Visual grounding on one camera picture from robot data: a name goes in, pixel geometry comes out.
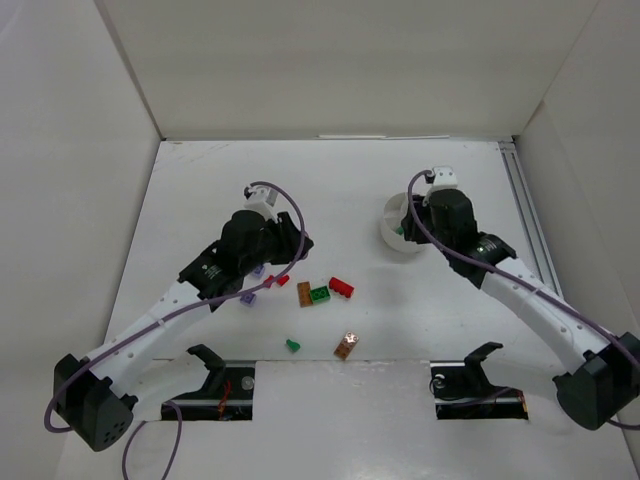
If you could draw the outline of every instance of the white floor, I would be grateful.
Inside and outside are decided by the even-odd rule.
[[[405,190],[418,170],[445,164],[456,170],[481,229],[501,236],[533,266],[493,142],[162,145],[108,338],[144,313],[218,237],[251,181],[289,191],[316,242],[290,284],[260,293],[253,309],[227,302],[163,355],[206,343],[226,359],[289,360],[259,362],[252,422],[187,424],[169,478],[636,478],[620,431],[584,431],[554,403],[533,395],[530,422],[436,420],[428,365],[416,359],[459,359],[495,340],[505,344],[507,357],[541,369],[558,363],[509,311],[458,278],[438,252],[404,257],[382,243],[377,220],[385,201]],[[296,282],[321,285],[334,275],[356,287],[351,300],[334,296],[328,304],[299,308]],[[332,352],[346,330],[361,340],[343,364]],[[295,356],[284,346],[287,337],[302,344]],[[170,422],[146,427],[135,443],[132,478],[160,477],[174,432]],[[120,478],[124,443],[96,455],[69,436],[57,478]]]

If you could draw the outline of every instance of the white bowl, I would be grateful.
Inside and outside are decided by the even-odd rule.
[[[398,235],[396,230],[404,218],[407,210],[407,194],[398,193],[391,197],[384,205],[382,218],[380,219],[380,233],[385,243],[400,253],[418,253],[427,245],[418,245],[415,242],[407,242],[403,235]]]

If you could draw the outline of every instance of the small green lego piece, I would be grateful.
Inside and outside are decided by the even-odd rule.
[[[291,350],[291,353],[296,353],[298,350],[300,350],[300,344],[298,342],[294,342],[293,340],[287,338],[287,347],[289,347],[289,350]]]
[[[329,288],[327,286],[314,288],[313,290],[311,290],[311,292],[309,292],[309,294],[311,295],[311,301],[314,305],[316,303],[326,302],[331,298],[331,295],[329,294]]]

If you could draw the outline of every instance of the white wall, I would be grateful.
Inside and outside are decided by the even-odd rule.
[[[159,138],[94,4],[0,1],[0,466],[52,478],[55,362],[98,344]]]
[[[520,133],[597,0],[101,0],[164,136]]]
[[[601,0],[518,149],[567,299],[640,333],[640,3]],[[640,400],[621,418],[640,423]],[[627,435],[640,465],[640,434]]]

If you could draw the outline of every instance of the brown lego brick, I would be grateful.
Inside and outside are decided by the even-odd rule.
[[[333,354],[342,360],[346,360],[356,343],[358,343],[358,336],[353,332],[347,332]]]
[[[298,284],[298,300],[300,301],[300,307],[309,307],[313,305],[311,301],[311,284],[309,282],[302,282]]]

